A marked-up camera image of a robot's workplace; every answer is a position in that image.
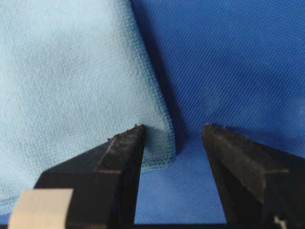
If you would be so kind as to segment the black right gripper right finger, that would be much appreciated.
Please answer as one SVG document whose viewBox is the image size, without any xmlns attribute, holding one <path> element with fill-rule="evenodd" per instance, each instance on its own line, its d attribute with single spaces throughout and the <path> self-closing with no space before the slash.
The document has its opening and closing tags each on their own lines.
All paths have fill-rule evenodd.
<svg viewBox="0 0 305 229">
<path fill-rule="evenodd" d="M 202 140 L 231 229 L 302 229 L 305 160 L 205 125 Z"/>
</svg>

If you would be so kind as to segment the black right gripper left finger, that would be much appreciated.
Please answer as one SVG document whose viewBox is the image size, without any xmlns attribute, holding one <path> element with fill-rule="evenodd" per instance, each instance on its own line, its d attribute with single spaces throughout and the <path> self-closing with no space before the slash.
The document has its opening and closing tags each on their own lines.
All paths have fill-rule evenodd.
<svg viewBox="0 0 305 229">
<path fill-rule="evenodd" d="M 120 229 L 134 223 L 145 126 L 41 173 L 22 192 L 10 229 Z"/>
</svg>

